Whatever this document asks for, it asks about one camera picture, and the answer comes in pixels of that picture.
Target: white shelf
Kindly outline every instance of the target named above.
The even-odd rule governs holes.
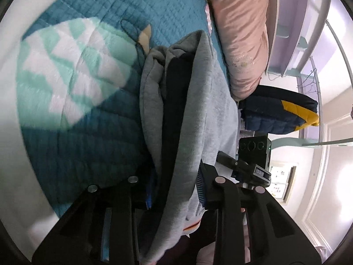
[[[279,38],[289,38],[289,28],[287,26],[277,25],[276,36]]]
[[[281,76],[281,70],[279,68],[276,68],[276,67],[268,67],[267,72],[269,74],[275,74],[275,75]]]
[[[286,45],[286,49],[283,47],[282,51],[284,54],[281,55],[281,64],[277,65],[280,66],[283,74],[285,74],[286,69],[292,68],[291,61],[293,58],[295,59],[294,56],[298,54],[297,46],[301,37],[301,30],[303,27],[306,10],[308,8],[308,1],[309,0],[297,0],[297,8],[291,17],[294,17],[294,19],[291,20],[293,23],[289,33],[288,44]]]
[[[310,45],[308,45],[308,49],[305,51],[303,56],[301,57],[299,63],[295,66],[295,68],[299,70],[303,70],[304,66],[308,62],[310,56],[312,55],[317,41],[319,40],[322,31],[324,29],[325,21],[327,19],[327,14],[330,8],[331,0],[321,0],[320,7],[314,8],[313,4],[309,5],[309,15],[305,16],[305,23],[310,25],[315,25],[311,35],[306,36]]]
[[[272,56],[272,49],[275,43],[278,14],[279,14],[279,2],[280,0],[268,0],[268,7],[266,13],[266,27],[268,36],[268,62],[266,70],[269,66],[269,61]]]
[[[297,49],[300,51],[305,51],[308,48],[308,42],[304,37],[299,38],[299,43],[297,45]]]
[[[302,74],[300,71],[298,71],[297,69],[290,69],[290,70],[287,70],[285,72],[285,75],[286,76],[290,76],[290,77],[302,77],[304,79],[311,79],[311,80],[314,80],[315,77],[314,75],[305,75],[305,74]]]

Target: bed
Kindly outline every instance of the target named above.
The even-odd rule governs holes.
[[[226,66],[206,0],[27,1],[15,0],[0,27],[0,198],[1,220],[30,258],[84,188],[150,164],[138,106],[149,48],[202,29],[225,75]]]

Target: black garment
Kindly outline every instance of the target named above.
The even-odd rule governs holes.
[[[317,113],[317,101],[313,100],[312,98],[306,95],[296,93],[294,91],[288,91],[274,86],[258,85],[255,91],[251,94],[251,96],[276,98],[278,100],[297,104],[303,108],[311,110],[314,113]]]
[[[177,245],[167,250],[157,265],[195,265],[198,252],[216,241],[217,212],[208,210],[204,213],[200,227],[190,238],[181,236]]]
[[[163,108],[162,171],[157,196],[138,226],[140,252],[146,254],[157,233],[171,185],[175,159],[195,55],[185,53],[169,62],[166,73],[167,96]]]

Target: bed sheet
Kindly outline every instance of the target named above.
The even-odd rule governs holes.
[[[57,0],[29,28],[17,67],[19,122],[59,217],[88,185],[151,166],[139,113],[141,40],[169,46],[212,24],[226,72],[206,12],[206,0]]]

